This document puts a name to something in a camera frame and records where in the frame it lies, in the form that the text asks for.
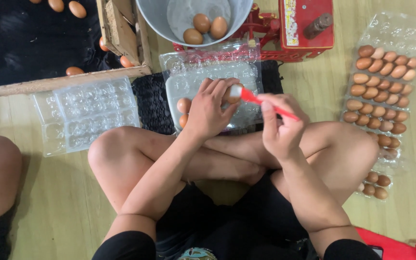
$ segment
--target red machine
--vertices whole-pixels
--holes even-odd
[[[302,62],[333,48],[333,25],[311,40],[303,34],[304,29],[324,13],[333,14],[332,0],[279,0],[279,18],[274,13],[260,13],[258,5],[253,4],[245,23],[229,40],[243,39],[248,33],[248,38],[257,37],[260,40],[261,60]],[[274,43],[275,49],[280,50],[265,50],[268,42]],[[173,46],[176,51],[184,50],[180,44],[173,43]]]

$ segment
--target wooden box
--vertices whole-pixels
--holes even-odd
[[[136,3],[133,0],[97,0],[97,8],[104,44],[115,54],[126,56],[135,67],[4,85],[0,86],[0,96],[54,90],[101,79],[151,74],[152,60],[146,22]],[[136,33],[130,24],[135,26]]]

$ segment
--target wooden floor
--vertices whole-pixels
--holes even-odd
[[[277,12],[277,0],[257,0],[263,12]],[[285,92],[293,93],[313,121],[336,120],[349,76],[353,48],[369,20],[390,10],[416,16],[411,0],[334,0],[335,48],[314,60],[280,67]],[[171,51],[170,42],[149,28],[152,58]],[[394,239],[416,239],[416,90],[411,119],[403,139],[405,170],[396,171],[390,198],[381,203],[352,196],[344,205],[354,225]],[[0,97],[0,135],[26,155],[26,178],[13,222],[13,260],[90,259],[115,214],[91,173],[87,151],[42,157],[38,116],[28,96]],[[231,183],[216,193],[218,202],[232,202],[241,193]],[[213,189],[206,186],[213,194]]]

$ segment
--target woven black mat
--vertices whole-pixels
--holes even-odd
[[[261,62],[261,74],[265,93],[283,93],[280,83],[282,78],[276,61]],[[166,97],[163,74],[157,73],[137,78],[131,86],[137,97],[142,128],[164,135],[173,134],[175,128]]]

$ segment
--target hand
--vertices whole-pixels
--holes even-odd
[[[309,117],[290,94],[259,94],[258,98],[263,101],[261,110],[264,119],[264,147],[279,161],[287,160],[300,151],[299,142],[309,123]],[[300,121],[284,116],[283,119],[278,119],[273,106],[295,114]]]
[[[235,78],[217,80],[206,78],[192,100],[187,124],[182,131],[189,132],[204,142],[226,128],[240,102],[231,104],[223,111],[221,99],[226,89],[237,83],[240,83],[240,80]]]

